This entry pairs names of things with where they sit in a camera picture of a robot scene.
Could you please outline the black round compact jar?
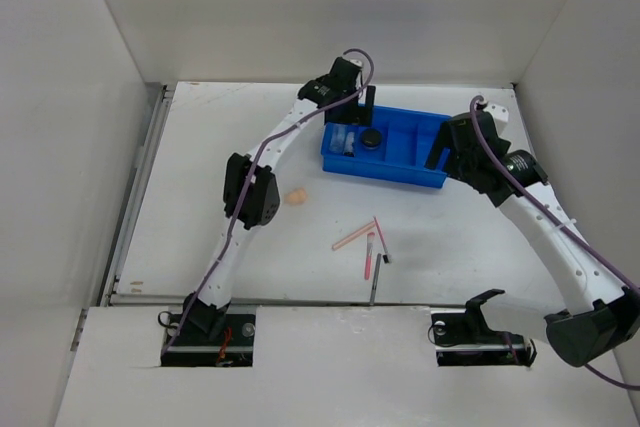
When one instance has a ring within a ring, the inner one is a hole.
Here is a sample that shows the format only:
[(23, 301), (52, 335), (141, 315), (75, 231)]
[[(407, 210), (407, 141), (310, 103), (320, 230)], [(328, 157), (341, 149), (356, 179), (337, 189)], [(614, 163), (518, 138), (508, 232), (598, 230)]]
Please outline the black round compact jar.
[(382, 146), (383, 134), (375, 128), (367, 128), (360, 134), (360, 143), (367, 150), (377, 150)]

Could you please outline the clear bottle black cap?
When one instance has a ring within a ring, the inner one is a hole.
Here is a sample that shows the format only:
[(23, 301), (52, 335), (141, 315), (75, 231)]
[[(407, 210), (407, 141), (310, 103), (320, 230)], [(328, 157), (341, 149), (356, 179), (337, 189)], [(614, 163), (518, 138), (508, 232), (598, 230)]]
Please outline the clear bottle black cap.
[(355, 131), (350, 131), (347, 133), (344, 146), (343, 146), (344, 156), (353, 157), (355, 155), (355, 137), (356, 137)]

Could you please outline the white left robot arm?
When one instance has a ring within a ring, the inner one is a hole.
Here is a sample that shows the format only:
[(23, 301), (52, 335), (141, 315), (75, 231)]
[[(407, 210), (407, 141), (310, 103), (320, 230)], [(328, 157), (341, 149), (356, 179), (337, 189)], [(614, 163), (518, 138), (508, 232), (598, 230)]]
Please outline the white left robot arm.
[(367, 125), (373, 106), (360, 96), (373, 95), (374, 66), (360, 49), (337, 57), (329, 72), (306, 82), (282, 121), (257, 146), (227, 160), (224, 186), (224, 224), (202, 281), (185, 299), (177, 329), (189, 331), (201, 343), (217, 341), (231, 303), (232, 287), (244, 253), (259, 228), (270, 223), (280, 207), (276, 171), (308, 123), (322, 116), (326, 122)]

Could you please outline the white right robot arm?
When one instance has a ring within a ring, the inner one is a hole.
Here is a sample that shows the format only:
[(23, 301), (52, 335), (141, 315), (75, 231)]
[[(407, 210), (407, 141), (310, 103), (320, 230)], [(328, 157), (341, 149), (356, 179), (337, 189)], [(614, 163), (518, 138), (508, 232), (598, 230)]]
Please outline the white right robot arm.
[(451, 365), (477, 350), (484, 365), (529, 366), (534, 341), (542, 341), (565, 363), (583, 367), (638, 331), (639, 291), (597, 258), (535, 157), (510, 146), (490, 113), (463, 113), (441, 124), (426, 165), (443, 163), (450, 178), (486, 195), (527, 240), (562, 301), (520, 300), (490, 289), (461, 310), (436, 312), (433, 341), (440, 350), (451, 350)]

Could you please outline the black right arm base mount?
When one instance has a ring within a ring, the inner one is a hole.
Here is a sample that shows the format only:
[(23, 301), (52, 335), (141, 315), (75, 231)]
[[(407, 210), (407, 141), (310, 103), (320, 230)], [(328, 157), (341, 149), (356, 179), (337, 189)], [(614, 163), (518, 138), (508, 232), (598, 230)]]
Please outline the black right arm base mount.
[(427, 331), (439, 367), (518, 366), (529, 368), (537, 357), (533, 341), (507, 331), (492, 330), (481, 307), (504, 290), (490, 289), (463, 308), (436, 308)]

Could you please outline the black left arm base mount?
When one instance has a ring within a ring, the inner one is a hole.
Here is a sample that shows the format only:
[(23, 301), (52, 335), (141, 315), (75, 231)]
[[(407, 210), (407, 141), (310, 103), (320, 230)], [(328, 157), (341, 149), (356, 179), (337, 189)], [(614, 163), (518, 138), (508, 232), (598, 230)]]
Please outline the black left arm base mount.
[(162, 367), (236, 368), (252, 367), (256, 335), (257, 307), (230, 306), (213, 333), (205, 333), (186, 322), (177, 339), (168, 347), (177, 331), (181, 314), (175, 309), (158, 314), (165, 330), (160, 353)]

